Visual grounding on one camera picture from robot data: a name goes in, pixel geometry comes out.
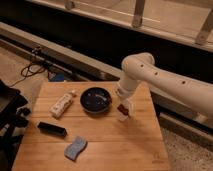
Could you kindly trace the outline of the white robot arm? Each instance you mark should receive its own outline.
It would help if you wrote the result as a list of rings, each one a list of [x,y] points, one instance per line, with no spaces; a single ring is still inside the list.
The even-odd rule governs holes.
[[[159,69],[150,53],[125,57],[116,94],[121,100],[131,97],[141,81],[170,94],[197,112],[213,115],[213,84]]]

